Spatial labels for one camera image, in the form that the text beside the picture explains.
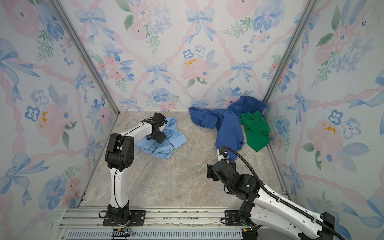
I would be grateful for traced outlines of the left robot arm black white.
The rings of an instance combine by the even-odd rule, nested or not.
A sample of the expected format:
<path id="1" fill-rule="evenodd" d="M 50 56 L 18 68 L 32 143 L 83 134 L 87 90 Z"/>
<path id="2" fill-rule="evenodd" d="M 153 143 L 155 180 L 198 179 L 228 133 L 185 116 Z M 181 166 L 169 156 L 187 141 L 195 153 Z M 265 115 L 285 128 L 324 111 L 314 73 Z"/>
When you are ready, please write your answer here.
<path id="1" fill-rule="evenodd" d="M 135 157 L 135 144 L 142 139 L 154 140 L 161 144 L 166 135 L 163 129 L 167 124 L 166 117 L 154 113 L 134 128 L 122 133 L 113 133 L 109 138 L 105 161 L 111 174 L 111 197 L 106 214 L 101 217 L 105 227 L 142 226 L 145 211 L 130 212 L 128 196 L 128 168 Z"/>

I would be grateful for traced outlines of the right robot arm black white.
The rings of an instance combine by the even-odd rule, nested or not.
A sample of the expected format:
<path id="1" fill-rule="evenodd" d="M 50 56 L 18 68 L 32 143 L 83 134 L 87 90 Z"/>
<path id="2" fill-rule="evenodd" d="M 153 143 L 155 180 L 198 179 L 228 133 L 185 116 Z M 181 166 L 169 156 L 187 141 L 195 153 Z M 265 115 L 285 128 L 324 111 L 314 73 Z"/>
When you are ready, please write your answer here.
<path id="1" fill-rule="evenodd" d="M 207 165 L 207 177 L 220 181 L 230 195 L 242 200 L 238 221 L 245 227 L 268 227 L 295 240 L 332 240 L 337 235 L 333 215 L 295 204 L 253 175 L 239 174 L 226 160 Z"/>

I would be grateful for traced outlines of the light blue shirt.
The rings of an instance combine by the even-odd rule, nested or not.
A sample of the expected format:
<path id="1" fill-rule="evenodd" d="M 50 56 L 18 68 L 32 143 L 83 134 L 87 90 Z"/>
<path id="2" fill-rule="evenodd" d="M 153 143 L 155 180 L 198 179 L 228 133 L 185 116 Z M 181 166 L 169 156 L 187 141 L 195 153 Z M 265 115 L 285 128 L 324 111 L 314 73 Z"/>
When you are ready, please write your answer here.
<path id="1" fill-rule="evenodd" d="M 169 159 L 174 150 L 187 142 L 186 136 L 177 129 L 177 120 L 167 117 L 168 121 L 163 129 L 166 139 L 160 144 L 155 140 L 148 140 L 148 137 L 140 139 L 135 146 L 144 153 L 150 154 L 159 159 Z"/>

